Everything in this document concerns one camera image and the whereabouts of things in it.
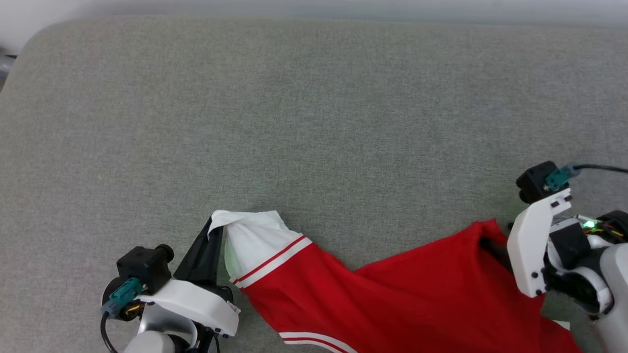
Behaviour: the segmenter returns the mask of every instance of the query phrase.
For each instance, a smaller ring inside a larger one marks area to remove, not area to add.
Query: gray fabric surface
[[[98,309],[115,261],[165,242],[174,269],[216,209],[276,209],[352,269],[474,220],[505,225],[530,166],[628,166],[627,86],[625,30],[56,25],[0,94],[0,351],[104,352]],[[627,182],[583,173],[574,211],[628,210]],[[224,352],[322,352],[281,343],[236,293],[241,324]],[[566,298],[549,296],[545,313],[599,351]],[[121,348],[137,325],[109,327]]]

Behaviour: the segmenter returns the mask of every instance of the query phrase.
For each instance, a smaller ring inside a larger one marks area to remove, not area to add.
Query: red t-shirt
[[[234,280],[287,344],[332,352],[580,352],[478,245],[495,221],[353,272],[305,236]]]

